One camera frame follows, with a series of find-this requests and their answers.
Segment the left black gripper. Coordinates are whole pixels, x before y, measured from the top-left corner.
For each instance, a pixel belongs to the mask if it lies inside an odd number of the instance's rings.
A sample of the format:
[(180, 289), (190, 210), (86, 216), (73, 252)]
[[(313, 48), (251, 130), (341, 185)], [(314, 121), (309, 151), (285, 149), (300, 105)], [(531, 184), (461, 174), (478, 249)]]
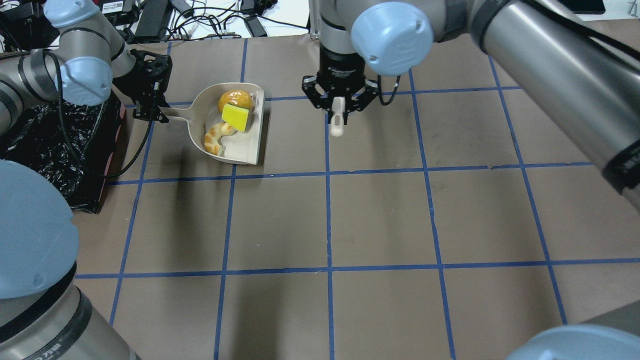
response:
[(135, 119), (169, 123), (162, 109), (170, 108), (165, 92), (173, 69), (171, 57), (134, 48), (129, 54), (133, 57), (133, 66), (126, 74), (114, 78), (114, 86), (134, 104)]

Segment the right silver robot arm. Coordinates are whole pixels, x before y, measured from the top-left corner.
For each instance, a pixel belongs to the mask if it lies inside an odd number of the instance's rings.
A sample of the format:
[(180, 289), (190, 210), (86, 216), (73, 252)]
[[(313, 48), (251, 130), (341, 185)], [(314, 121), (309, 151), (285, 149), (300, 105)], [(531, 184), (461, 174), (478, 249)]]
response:
[(639, 296), (639, 214), (535, 105), (578, 99), (585, 61), (551, 55), (512, 3), (486, 32), (437, 45), (412, 93), (373, 105), (328, 146), (338, 360), (496, 360), (537, 333)]

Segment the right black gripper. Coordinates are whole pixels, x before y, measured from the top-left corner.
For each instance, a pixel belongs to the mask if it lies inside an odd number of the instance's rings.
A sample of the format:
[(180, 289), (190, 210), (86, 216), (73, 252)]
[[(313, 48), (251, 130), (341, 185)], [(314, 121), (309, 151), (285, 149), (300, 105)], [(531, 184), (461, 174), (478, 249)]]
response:
[(344, 98), (347, 126), (352, 114), (364, 110), (380, 94), (378, 82), (366, 79), (365, 61), (356, 52), (342, 54), (321, 47), (318, 54), (318, 71), (302, 78), (301, 89), (325, 113), (327, 125), (334, 116), (333, 100)]

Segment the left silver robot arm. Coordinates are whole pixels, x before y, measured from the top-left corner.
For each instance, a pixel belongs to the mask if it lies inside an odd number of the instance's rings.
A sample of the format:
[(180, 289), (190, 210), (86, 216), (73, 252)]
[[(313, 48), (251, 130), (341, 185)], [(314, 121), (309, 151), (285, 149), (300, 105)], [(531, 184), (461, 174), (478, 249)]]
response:
[(115, 107), (166, 123), (172, 60), (131, 49), (91, 0), (46, 0), (54, 49), (1, 55), (1, 358), (138, 360), (74, 283), (79, 232), (67, 202), (79, 182), (103, 183), (110, 155), (98, 130)]

